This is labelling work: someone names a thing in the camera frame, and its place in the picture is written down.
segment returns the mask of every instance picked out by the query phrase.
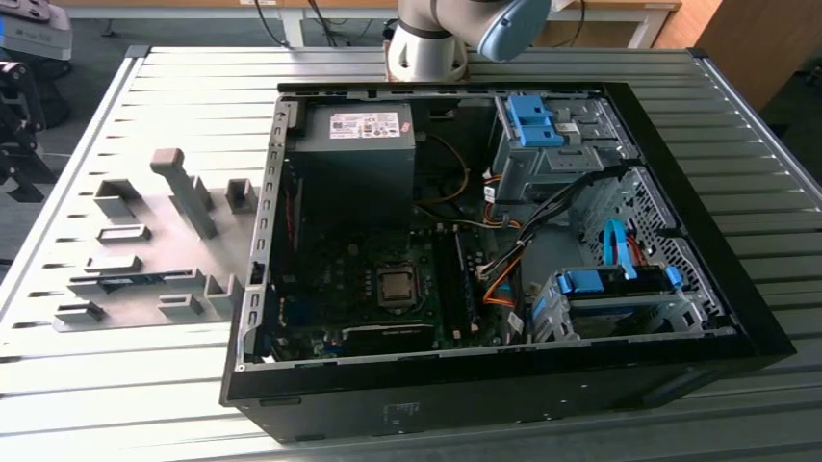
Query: power supply label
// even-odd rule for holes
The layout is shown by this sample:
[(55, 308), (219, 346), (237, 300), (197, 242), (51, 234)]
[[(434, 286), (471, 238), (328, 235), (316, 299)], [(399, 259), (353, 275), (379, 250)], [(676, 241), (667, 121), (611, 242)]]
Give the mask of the power supply label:
[(349, 113), (331, 116), (332, 140), (399, 138), (399, 113)]

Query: aluminum extrusion table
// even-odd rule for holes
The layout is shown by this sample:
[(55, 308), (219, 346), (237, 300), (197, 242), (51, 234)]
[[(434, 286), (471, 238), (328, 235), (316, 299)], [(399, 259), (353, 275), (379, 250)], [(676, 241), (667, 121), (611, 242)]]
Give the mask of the aluminum extrusion table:
[(4, 460), (822, 459), (822, 194), (708, 60), (683, 51), (532, 50), (512, 64), (474, 56), (471, 75), (632, 84), (799, 353), (650, 411), (283, 447), (217, 404), (228, 323), (57, 333), (53, 299), (79, 269), (43, 266), (81, 258), (83, 240), (65, 238), (100, 220), (85, 197), (93, 176), (128, 173), (112, 156), (176, 145), (215, 184), (237, 169), (259, 182), (277, 83), (381, 80), (383, 53), (137, 51), (0, 288)]

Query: motherboard chip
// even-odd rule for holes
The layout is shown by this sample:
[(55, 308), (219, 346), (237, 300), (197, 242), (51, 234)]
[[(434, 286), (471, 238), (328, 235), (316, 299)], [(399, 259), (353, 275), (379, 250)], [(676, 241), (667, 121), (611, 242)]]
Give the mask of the motherboard chip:
[(416, 303), (414, 267), (401, 265), (376, 270), (377, 303), (401, 314)]

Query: yellow wire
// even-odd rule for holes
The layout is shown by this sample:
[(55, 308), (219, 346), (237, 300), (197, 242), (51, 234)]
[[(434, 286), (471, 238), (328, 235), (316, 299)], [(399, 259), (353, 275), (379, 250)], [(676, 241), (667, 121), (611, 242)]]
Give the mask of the yellow wire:
[(460, 165), (462, 165), (462, 179), (463, 180), (462, 180), (460, 188), (452, 194), (448, 194), (444, 197), (438, 197), (438, 198), (434, 198), (434, 199), (418, 200), (416, 204), (419, 204), (419, 205), (442, 204), (443, 202), (448, 202), (450, 200), (456, 199), (460, 196), (460, 194), (464, 192), (464, 189), (467, 188), (468, 173), (470, 173), (470, 170), (467, 168), (467, 164), (464, 163), (463, 156), (460, 155), (458, 150), (454, 148), (454, 146), (447, 141), (444, 141), (442, 139), (442, 137), (439, 137), (439, 135), (428, 134), (428, 137), (434, 138), (435, 140), (442, 142), (442, 144), (448, 148), (448, 150), (454, 154), (454, 157), (456, 157), (458, 161), (460, 161)]

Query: wooden desk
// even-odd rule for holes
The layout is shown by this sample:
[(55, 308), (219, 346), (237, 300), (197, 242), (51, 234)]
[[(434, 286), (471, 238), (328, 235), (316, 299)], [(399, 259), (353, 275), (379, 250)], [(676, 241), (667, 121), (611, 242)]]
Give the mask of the wooden desk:
[[(287, 40), (303, 46), (301, 21), (316, 18), (307, 0), (280, 0), (279, 15), (285, 26)], [(666, 23), (668, 13), (679, 8), (680, 0), (587, 0), (586, 22), (635, 23), (628, 48), (650, 48)], [(396, 16), (396, 0), (317, 0), (323, 17), (380, 19)], [(560, 12), (551, 12), (550, 21), (576, 22), (582, 17), (576, 1)]]
[[(265, 17), (281, 19), (291, 46), (304, 46), (303, 19), (316, 18), (307, 0), (259, 0)], [(53, 0), (72, 18), (253, 18), (252, 0)], [(332, 18), (381, 19), (396, 17), (396, 0), (317, 0), (323, 16)], [(586, 22), (635, 23), (630, 48), (650, 48), (668, 12), (680, 0), (587, 0)], [(580, 3), (551, 12), (551, 21), (580, 19)]]

